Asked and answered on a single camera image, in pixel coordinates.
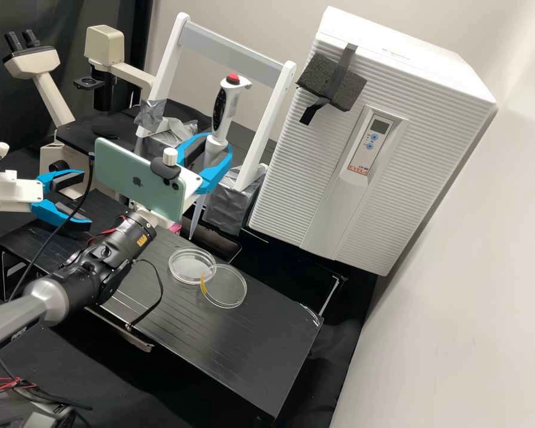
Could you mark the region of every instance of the red button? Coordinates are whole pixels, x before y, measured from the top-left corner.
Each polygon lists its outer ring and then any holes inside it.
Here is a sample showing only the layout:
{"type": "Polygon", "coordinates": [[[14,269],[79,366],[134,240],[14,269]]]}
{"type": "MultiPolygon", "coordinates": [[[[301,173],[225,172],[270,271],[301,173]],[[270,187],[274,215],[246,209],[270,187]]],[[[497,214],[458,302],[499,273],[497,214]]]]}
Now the red button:
{"type": "Polygon", "coordinates": [[[240,84],[240,76],[236,73],[230,73],[226,76],[226,81],[231,84],[240,84]]]}

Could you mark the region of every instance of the black strap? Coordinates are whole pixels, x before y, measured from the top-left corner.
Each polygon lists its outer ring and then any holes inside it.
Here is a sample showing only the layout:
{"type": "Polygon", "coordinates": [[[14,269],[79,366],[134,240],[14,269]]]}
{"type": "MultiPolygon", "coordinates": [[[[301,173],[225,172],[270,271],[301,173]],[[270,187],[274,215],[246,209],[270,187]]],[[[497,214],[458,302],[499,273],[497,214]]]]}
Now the black strap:
{"type": "Polygon", "coordinates": [[[146,311],[144,311],[141,315],[136,317],[133,321],[131,321],[130,323],[125,325],[125,327],[127,328],[128,331],[131,331],[133,329],[133,327],[135,326],[135,324],[137,324],[138,322],[142,321],[148,314],[150,314],[159,305],[159,303],[162,300],[162,295],[165,292],[165,288],[162,285],[161,276],[159,275],[159,271],[156,270],[156,266],[153,265],[153,263],[151,263],[150,261],[148,261],[146,259],[137,259],[137,260],[135,260],[135,262],[145,262],[145,263],[150,264],[153,267],[153,269],[155,270],[156,279],[159,282],[160,296],[159,296],[159,299],[156,302],[154,302],[149,308],[147,308],[146,311]]]}
{"type": "Polygon", "coordinates": [[[331,100],[335,96],[335,92],[337,92],[337,89],[339,88],[339,85],[345,78],[347,68],[349,68],[349,65],[351,63],[351,60],[353,59],[353,56],[355,55],[357,47],[357,45],[347,43],[347,47],[343,51],[341,59],[339,59],[339,62],[337,63],[337,66],[333,71],[331,82],[325,87],[325,92],[323,93],[323,96],[319,97],[313,105],[310,105],[305,109],[305,111],[303,112],[303,116],[301,116],[301,119],[299,119],[299,122],[304,125],[309,125],[311,119],[313,119],[313,116],[315,116],[317,110],[331,102],[331,100]]]}

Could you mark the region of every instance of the white appliance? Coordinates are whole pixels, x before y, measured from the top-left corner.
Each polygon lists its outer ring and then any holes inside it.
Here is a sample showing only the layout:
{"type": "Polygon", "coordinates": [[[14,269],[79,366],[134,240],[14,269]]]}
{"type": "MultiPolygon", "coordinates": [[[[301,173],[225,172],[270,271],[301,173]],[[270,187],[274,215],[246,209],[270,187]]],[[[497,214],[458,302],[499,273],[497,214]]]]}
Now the white appliance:
{"type": "Polygon", "coordinates": [[[367,84],[309,126],[317,96],[295,91],[249,226],[386,275],[497,107],[459,55],[332,7],[309,59],[338,61],[347,43],[367,84]]]}

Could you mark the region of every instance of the clear petri dish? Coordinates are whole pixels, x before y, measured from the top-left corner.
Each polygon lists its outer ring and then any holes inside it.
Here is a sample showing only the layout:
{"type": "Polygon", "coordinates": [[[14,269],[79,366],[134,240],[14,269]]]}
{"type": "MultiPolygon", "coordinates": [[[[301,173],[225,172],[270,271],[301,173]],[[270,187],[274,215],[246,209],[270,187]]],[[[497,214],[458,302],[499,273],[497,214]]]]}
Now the clear petri dish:
{"type": "Polygon", "coordinates": [[[199,285],[202,277],[205,282],[210,280],[215,273],[215,263],[214,257],[208,251],[194,247],[176,250],[168,259],[172,276],[190,285],[199,285]]]}
{"type": "Polygon", "coordinates": [[[210,303],[224,308],[238,307],[245,299],[248,288],[246,280],[230,265],[218,264],[210,267],[210,279],[200,282],[202,294],[210,303]]]}

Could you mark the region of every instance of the black foam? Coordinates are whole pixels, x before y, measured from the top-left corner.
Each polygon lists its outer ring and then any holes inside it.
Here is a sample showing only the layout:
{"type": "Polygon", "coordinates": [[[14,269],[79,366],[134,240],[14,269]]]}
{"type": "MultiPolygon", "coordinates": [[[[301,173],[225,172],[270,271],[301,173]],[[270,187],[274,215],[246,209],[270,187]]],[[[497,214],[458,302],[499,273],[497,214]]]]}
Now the black foam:
{"type": "MultiPolygon", "coordinates": [[[[325,88],[331,82],[337,63],[321,53],[313,55],[309,64],[301,73],[297,84],[312,94],[323,97],[325,88]]],[[[344,79],[339,84],[330,104],[341,111],[349,111],[367,80],[352,71],[347,70],[344,79]]]]}

